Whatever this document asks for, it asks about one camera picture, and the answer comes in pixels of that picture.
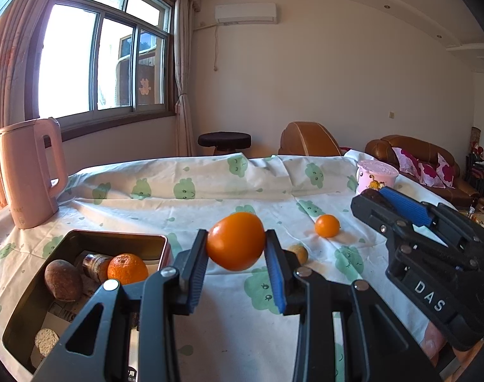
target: kettle handle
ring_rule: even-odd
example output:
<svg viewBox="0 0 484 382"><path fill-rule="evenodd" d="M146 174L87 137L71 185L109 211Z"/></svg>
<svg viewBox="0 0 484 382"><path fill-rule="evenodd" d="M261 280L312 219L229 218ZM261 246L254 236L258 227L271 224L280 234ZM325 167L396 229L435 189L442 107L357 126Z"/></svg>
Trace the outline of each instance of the kettle handle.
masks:
<svg viewBox="0 0 484 382"><path fill-rule="evenodd" d="M54 155L56 163L56 171L58 173L58 182L49 188L49 196L51 198L59 195L69 182L69 174L67 172L67 165L65 164L65 154L63 153L63 146L61 141L61 129L59 122L50 117L48 119L38 119L36 121L37 128L35 133L39 135L48 135L51 139L51 150Z"/></svg>

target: air conditioner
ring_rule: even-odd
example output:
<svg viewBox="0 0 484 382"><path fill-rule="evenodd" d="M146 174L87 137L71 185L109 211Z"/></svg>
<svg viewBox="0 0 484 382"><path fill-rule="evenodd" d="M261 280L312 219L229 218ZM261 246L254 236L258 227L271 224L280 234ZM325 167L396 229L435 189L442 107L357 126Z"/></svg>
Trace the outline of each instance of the air conditioner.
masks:
<svg viewBox="0 0 484 382"><path fill-rule="evenodd" d="M244 3L215 6L219 24L277 24L276 3Z"/></svg>

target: orange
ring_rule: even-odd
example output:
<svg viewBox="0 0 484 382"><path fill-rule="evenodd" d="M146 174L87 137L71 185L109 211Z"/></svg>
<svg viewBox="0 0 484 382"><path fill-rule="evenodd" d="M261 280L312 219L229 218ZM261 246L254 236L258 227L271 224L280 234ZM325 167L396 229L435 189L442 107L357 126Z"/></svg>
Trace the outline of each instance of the orange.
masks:
<svg viewBox="0 0 484 382"><path fill-rule="evenodd" d="M320 215L314 223L314 231L323 238L334 237L340 228L339 220L330 214Z"/></svg>
<svg viewBox="0 0 484 382"><path fill-rule="evenodd" d="M240 272L259 259L265 241L265 229L256 215L235 212L212 227L208 233L207 253L226 270Z"/></svg>
<svg viewBox="0 0 484 382"><path fill-rule="evenodd" d="M114 257L107 267L107 278L117 279L122 285L140 282L147 277L146 264L134 254L120 254Z"/></svg>

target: pink floral pillow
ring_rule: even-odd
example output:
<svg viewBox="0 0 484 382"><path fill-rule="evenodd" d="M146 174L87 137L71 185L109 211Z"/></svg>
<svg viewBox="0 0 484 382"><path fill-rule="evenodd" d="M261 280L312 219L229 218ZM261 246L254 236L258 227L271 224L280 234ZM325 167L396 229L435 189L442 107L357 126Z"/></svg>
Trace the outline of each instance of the pink floral pillow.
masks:
<svg viewBox="0 0 484 382"><path fill-rule="evenodd" d="M399 161L399 171L409 173L417 181L421 179L421 168L419 161L411 153L401 148L392 148Z"/></svg>
<svg viewBox="0 0 484 382"><path fill-rule="evenodd" d="M438 154L437 174L446 186L449 188L454 188L452 186L454 181L454 168L450 166L440 154Z"/></svg>
<svg viewBox="0 0 484 382"><path fill-rule="evenodd" d="M419 168L421 168L421 179L419 183L421 185L426 185L427 187L435 187L435 188L445 188L444 183L439 178L437 171L428 163L419 163Z"/></svg>

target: tablecloth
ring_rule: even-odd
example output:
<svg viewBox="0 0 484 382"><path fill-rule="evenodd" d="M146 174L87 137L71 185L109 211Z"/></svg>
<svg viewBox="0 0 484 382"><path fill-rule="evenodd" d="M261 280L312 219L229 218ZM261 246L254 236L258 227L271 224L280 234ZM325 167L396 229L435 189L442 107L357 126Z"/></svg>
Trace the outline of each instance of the tablecloth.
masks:
<svg viewBox="0 0 484 382"><path fill-rule="evenodd" d="M39 227L19 230L8 209L1 210L0 359L18 381L31 380L1 338L28 283L70 230L165 234L176 255L190 248L198 229L236 211L258 215L266 229L276 230L283 248L302 243L309 251L307 265L326 278L347 284L368 280L421 340L427 319L385 277L384 237L351 214L360 159L372 158L349 151L343 157L233 154L112 164L70 176L58 213ZM395 188L419 201L446 203L403 176ZM334 238L314 232L315 219L324 213L340 220ZM439 241L429 230L418 231ZM184 382L291 380L298 317L278 314L269 284L263 256L243 272L209 261L195 313L176 317ZM341 351L338 360L342 369Z"/></svg>

